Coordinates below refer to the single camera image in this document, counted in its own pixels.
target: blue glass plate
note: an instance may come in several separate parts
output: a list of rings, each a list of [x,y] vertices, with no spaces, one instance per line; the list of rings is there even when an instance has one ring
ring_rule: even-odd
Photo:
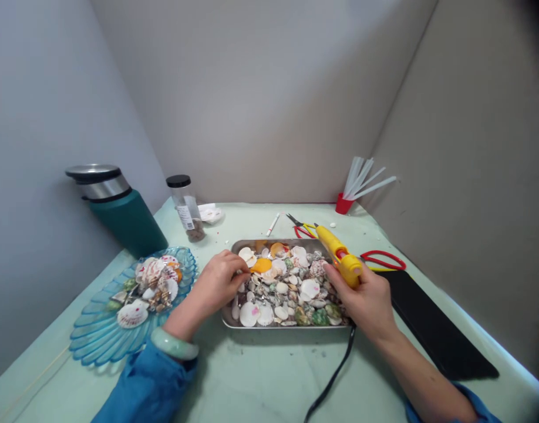
[[[125,355],[137,352],[152,331],[164,324],[174,307],[187,297],[197,275],[195,257],[188,248],[173,247],[149,257],[159,258],[165,254],[177,258],[183,276],[172,307],[161,313],[149,313],[146,321],[136,328],[123,329],[117,325],[117,311],[107,310],[106,305],[111,296],[123,290],[123,283],[134,277],[139,262],[134,263],[95,294],[74,322],[74,330],[70,335],[70,351],[73,352],[74,360],[82,360],[82,365],[98,366],[108,361],[119,361]]]

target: jar label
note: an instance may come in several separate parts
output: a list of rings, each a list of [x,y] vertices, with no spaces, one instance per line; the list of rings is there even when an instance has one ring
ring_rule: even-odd
[[[191,213],[189,212],[187,206],[177,206],[176,209],[177,214],[180,215],[180,219],[183,222],[183,226],[185,226],[187,230],[195,229],[193,219],[191,218]]]

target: black mat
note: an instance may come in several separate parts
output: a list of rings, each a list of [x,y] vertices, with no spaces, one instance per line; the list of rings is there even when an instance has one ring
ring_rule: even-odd
[[[393,308],[452,381],[497,378],[498,370],[405,271],[378,272],[391,285]]]

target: yellow glue gun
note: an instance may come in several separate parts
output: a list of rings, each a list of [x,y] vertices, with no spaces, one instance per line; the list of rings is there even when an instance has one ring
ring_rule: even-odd
[[[327,228],[316,223],[315,226],[318,239],[332,256],[334,266],[336,266],[350,288],[357,288],[359,286],[359,275],[363,273],[362,262],[353,254],[350,254],[346,246]]]

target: blue sleeve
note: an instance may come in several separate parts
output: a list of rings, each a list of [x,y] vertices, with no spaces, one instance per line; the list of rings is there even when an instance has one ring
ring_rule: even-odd
[[[483,404],[481,399],[475,395],[473,392],[468,390],[465,386],[453,382],[454,386],[459,389],[459,391],[467,397],[469,402],[471,402],[471,405],[475,409],[475,412],[477,413],[478,420],[477,423],[502,423],[498,418],[496,418],[494,415],[491,414],[489,409]],[[409,420],[410,423],[421,423],[422,420],[420,420],[420,417],[418,417],[418,414],[416,413],[416,410],[414,407],[412,407],[412,404],[407,401],[406,403],[406,417]],[[454,420],[450,423],[460,423],[459,420]]]
[[[169,422],[193,379],[197,359],[185,367],[152,342],[127,360],[117,385],[93,423]]]

